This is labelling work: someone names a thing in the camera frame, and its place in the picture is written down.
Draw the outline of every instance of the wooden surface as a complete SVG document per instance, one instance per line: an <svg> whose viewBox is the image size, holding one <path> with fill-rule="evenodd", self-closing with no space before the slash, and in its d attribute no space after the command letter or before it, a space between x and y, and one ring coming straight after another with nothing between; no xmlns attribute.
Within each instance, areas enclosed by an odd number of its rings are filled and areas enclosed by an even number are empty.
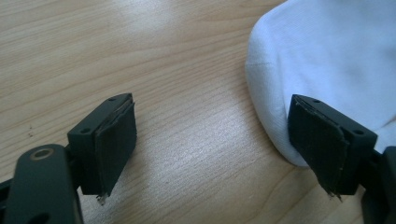
<svg viewBox="0 0 396 224"><path fill-rule="evenodd" d="M248 35L278 4L1 1L0 180L132 92L136 149L105 206L81 197L86 223L362 223L361 190L330 199L280 156L249 99Z"/></svg>

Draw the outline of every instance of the wooden table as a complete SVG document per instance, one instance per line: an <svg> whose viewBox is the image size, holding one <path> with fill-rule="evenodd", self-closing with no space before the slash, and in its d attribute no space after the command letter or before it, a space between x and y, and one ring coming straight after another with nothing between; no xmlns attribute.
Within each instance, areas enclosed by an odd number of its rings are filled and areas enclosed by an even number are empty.
<svg viewBox="0 0 396 224"><path fill-rule="evenodd" d="M132 92L138 141L86 223L362 223L276 151L245 81L249 32L279 0L0 2L0 180L32 147Z"/></svg>

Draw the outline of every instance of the white fabric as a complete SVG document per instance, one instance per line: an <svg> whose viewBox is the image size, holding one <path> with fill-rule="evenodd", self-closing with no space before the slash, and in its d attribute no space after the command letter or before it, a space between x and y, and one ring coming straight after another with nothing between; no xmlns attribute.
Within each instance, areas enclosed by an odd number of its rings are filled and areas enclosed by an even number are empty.
<svg viewBox="0 0 396 224"><path fill-rule="evenodd" d="M317 98L396 145L396 1L289 0L251 33L247 84L263 127L292 163L291 96Z"/></svg>

